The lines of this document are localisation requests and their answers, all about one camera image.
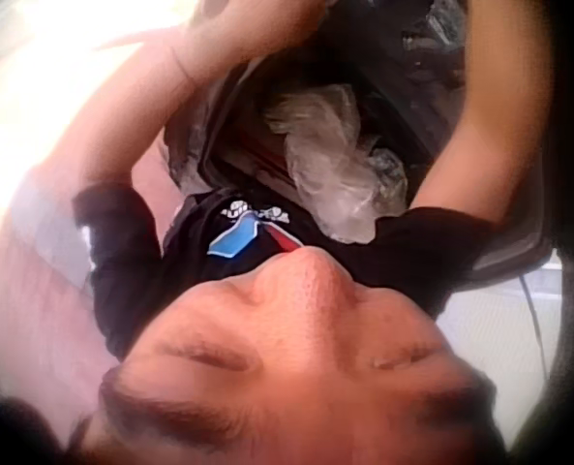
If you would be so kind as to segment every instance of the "person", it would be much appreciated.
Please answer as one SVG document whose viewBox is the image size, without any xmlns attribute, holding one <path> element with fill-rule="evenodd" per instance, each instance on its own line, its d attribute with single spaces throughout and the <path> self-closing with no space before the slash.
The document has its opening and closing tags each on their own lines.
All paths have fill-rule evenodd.
<svg viewBox="0 0 574 465">
<path fill-rule="evenodd" d="M 504 217 L 542 136 L 541 6 L 471 0 L 467 99 L 408 212 L 366 245 L 254 192 L 186 199 L 162 252 L 131 169 L 234 66 L 300 44 L 321 0 L 230 0 L 143 46 L 61 141 L 95 315 L 121 363 L 68 456 L 85 463 L 489 463 L 493 390 L 434 321 Z"/>
</svg>

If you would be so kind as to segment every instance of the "clear plastic bag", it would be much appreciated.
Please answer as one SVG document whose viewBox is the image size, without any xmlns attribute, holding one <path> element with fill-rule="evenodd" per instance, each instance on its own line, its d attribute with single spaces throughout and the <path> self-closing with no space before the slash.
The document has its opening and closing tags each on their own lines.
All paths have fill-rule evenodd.
<svg viewBox="0 0 574 465">
<path fill-rule="evenodd" d="M 360 116 L 349 85 L 283 95 L 265 113 L 285 153 L 298 194 L 327 236 L 344 243 L 375 238 L 375 220 L 405 211 L 407 178 L 388 149 L 369 154 L 377 138 L 360 140 Z"/>
</svg>

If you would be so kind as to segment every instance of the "black t-shirt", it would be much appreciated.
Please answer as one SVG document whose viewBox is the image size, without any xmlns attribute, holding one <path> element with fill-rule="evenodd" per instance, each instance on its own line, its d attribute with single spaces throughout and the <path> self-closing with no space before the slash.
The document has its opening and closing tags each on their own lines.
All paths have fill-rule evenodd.
<svg viewBox="0 0 574 465">
<path fill-rule="evenodd" d="M 325 249 L 358 283 L 397 290 L 434 318 L 492 229 L 456 211 L 415 208 L 378 219 L 371 243 L 343 244 L 283 198 L 224 189 L 188 197 L 162 251 L 155 220 L 130 186 L 93 186 L 76 196 L 74 209 L 89 246 L 97 323 L 119 358 L 191 286 L 245 273 L 302 245 Z"/>
</svg>

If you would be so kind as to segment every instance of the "hand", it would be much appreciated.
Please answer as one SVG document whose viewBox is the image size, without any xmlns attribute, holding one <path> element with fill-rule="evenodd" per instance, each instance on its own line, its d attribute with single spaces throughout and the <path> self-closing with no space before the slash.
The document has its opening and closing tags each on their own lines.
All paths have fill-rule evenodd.
<svg viewBox="0 0 574 465">
<path fill-rule="evenodd" d="M 325 6 L 325 0 L 228 0 L 213 17 L 186 26 L 171 46 L 186 74 L 202 85 L 240 63 L 301 44 Z"/>
</svg>

